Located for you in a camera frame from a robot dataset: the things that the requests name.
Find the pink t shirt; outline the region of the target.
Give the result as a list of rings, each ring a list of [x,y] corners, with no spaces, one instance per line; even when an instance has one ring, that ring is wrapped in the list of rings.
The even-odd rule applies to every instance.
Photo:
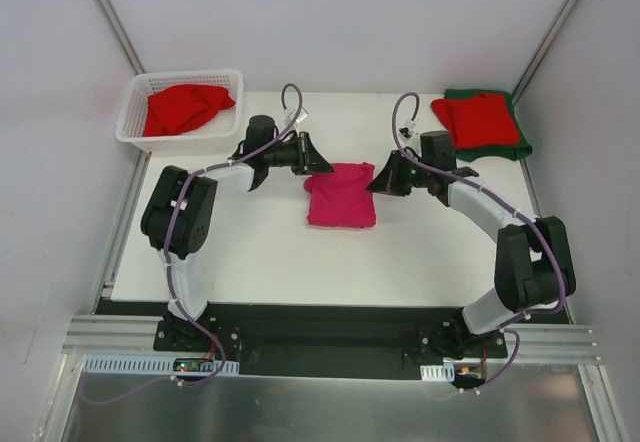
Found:
[[[310,195],[307,222],[321,228],[369,229],[377,223],[373,193],[375,166],[336,163],[331,173],[308,177],[304,190]]]

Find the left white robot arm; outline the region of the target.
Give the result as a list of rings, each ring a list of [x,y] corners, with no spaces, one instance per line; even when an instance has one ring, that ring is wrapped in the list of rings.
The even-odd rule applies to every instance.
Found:
[[[307,132],[296,130],[293,122],[281,131],[267,115],[249,119],[244,139],[227,161],[193,172],[174,165],[161,171],[142,215],[141,232],[163,264],[168,310],[183,319],[176,336],[187,349],[205,348],[212,336],[209,323],[200,319],[208,298],[193,266],[209,234],[216,196],[254,191],[272,168],[281,167],[296,176],[334,171]]]

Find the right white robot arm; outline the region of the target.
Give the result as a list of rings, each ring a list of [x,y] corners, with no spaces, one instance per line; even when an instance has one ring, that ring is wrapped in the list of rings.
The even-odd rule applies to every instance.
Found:
[[[490,189],[470,167],[459,167],[445,131],[420,135],[420,151],[399,145],[368,185],[372,193],[404,197],[424,189],[467,217],[496,244],[494,287],[461,309],[449,335],[452,350],[470,357],[485,334],[530,313],[557,312],[576,290],[564,223],[523,212]]]

